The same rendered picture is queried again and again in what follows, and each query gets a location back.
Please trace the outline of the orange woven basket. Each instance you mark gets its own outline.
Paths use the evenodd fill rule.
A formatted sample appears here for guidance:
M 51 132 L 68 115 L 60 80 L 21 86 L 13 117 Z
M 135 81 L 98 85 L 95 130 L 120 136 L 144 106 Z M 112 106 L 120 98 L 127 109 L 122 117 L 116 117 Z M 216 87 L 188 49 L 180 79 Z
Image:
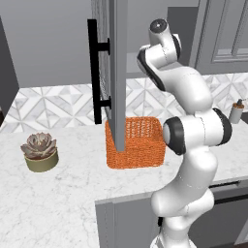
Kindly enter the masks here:
M 117 151 L 109 122 L 105 123 L 107 165 L 125 170 L 158 167 L 164 164 L 166 144 L 160 121 L 154 116 L 126 118 L 126 149 Z

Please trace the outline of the grey base cabinet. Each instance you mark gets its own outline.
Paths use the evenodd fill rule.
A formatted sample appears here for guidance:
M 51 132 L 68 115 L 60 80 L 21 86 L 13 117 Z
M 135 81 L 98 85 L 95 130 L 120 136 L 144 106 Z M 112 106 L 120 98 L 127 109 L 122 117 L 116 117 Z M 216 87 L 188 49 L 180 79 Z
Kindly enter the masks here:
M 152 193 L 95 201 L 100 248 L 150 248 L 159 232 Z

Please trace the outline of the succulent in olive pot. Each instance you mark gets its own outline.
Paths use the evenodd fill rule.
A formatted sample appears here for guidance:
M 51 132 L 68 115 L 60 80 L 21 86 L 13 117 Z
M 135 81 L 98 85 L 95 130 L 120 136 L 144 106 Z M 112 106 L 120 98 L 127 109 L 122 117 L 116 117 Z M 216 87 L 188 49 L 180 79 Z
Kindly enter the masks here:
M 49 171 L 59 161 L 56 140 L 52 138 L 51 134 L 32 134 L 20 149 L 24 154 L 28 169 L 32 172 Z

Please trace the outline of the grey dishwasher front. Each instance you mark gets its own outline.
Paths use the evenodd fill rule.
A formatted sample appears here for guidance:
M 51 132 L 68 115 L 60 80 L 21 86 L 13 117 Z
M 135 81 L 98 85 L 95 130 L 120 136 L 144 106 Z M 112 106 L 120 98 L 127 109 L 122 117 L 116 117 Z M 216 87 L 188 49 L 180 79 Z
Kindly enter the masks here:
M 239 180 L 248 184 L 248 179 Z M 189 237 L 197 248 L 231 248 L 248 219 L 248 199 L 215 204 L 197 219 Z

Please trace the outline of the grey open wall cabinet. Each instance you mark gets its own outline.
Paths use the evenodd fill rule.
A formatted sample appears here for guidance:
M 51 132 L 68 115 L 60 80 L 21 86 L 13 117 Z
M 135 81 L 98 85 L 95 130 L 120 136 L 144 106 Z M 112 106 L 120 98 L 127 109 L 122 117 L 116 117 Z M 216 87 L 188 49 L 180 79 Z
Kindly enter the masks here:
M 181 43 L 180 56 L 167 68 L 189 64 L 200 0 L 128 0 L 127 78 L 143 78 L 151 72 L 148 65 L 154 53 L 163 54 L 160 46 L 150 43 L 150 25 L 164 19 Z

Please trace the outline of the grey panelled wall cabinet door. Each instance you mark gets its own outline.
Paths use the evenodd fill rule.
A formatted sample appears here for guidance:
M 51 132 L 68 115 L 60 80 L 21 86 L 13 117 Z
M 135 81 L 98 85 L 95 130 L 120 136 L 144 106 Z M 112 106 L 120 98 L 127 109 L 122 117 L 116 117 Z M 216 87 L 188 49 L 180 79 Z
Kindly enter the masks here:
M 199 0 L 189 65 L 202 75 L 248 72 L 248 0 Z

